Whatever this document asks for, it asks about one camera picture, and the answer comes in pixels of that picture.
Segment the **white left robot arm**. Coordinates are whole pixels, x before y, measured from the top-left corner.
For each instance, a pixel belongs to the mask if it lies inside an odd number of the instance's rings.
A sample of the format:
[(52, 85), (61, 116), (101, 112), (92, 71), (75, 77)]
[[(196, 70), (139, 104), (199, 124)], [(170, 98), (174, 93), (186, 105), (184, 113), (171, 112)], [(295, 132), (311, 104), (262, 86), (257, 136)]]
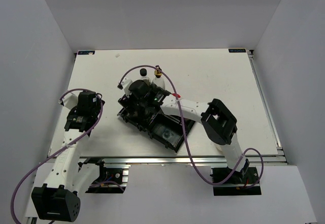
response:
[(64, 125), (60, 153), (41, 187), (34, 187), (31, 199), (39, 219), (74, 222), (80, 212), (80, 197), (90, 184), (101, 183), (107, 170), (99, 165), (80, 166), (78, 161), (99, 122), (104, 101), (94, 91), (63, 96), (60, 103), (70, 111)]

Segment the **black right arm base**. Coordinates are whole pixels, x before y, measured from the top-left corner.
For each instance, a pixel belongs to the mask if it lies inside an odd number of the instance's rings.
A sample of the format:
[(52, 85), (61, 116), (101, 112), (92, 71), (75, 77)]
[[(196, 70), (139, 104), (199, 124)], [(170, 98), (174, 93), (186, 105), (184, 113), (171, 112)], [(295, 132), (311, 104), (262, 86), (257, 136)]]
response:
[[(220, 182), (230, 173), (228, 168), (212, 168), (210, 177), (213, 183)], [(244, 177), (234, 173), (225, 183), (213, 187), (214, 196), (260, 196), (259, 175), (256, 167), (249, 167)]]

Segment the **red-label black-cap bottle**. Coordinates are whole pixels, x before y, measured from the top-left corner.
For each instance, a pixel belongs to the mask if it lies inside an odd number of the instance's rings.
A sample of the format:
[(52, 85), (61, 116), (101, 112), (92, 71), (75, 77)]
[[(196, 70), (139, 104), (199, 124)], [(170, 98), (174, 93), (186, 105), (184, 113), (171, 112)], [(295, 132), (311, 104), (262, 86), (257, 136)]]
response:
[(150, 83), (150, 78), (147, 76), (147, 70), (145, 68), (140, 69), (140, 78), (146, 82)]

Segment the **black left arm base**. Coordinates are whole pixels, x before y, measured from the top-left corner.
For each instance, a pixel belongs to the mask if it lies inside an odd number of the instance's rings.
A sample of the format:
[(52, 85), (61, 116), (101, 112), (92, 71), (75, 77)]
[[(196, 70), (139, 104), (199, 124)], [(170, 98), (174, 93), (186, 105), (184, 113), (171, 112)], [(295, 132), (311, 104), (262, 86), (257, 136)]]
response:
[(122, 194), (126, 187), (123, 180), (123, 168), (111, 168), (106, 166), (103, 158), (87, 158), (84, 162), (79, 162), (80, 171), (84, 165), (97, 165), (99, 167), (99, 176), (95, 179), (86, 191), (87, 194)]

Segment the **clear glass oil bottle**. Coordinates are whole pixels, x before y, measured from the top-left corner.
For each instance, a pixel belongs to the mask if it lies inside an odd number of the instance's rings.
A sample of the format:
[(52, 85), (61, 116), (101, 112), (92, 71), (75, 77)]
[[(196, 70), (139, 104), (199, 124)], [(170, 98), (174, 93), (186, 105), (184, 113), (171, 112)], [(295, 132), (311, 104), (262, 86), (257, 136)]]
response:
[(161, 73), (161, 68), (159, 65), (155, 66), (154, 70), (154, 79), (152, 80), (152, 84), (154, 84), (157, 87), (160, 87), (161, 89), (165, 89), (165, 80), (163, 78), (163, 74)]

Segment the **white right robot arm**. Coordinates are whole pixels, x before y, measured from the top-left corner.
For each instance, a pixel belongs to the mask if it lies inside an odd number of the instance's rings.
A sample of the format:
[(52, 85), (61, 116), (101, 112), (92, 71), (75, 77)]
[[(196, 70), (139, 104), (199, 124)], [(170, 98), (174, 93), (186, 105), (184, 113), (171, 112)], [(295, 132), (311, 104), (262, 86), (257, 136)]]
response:
[(229, 170), (229, 178), (240, 183), (248, 176), (249, 161), (237, 138), (237, 120), (224, 103), (213, 99), (209, 103), (182, 100), (144, 80), (123, 79), (120, 89), (125, 95), (120, 102), (129, 115), (149, 124), (158, 115), (178, 116), (200, 123), (208, 138), (220, 146)]

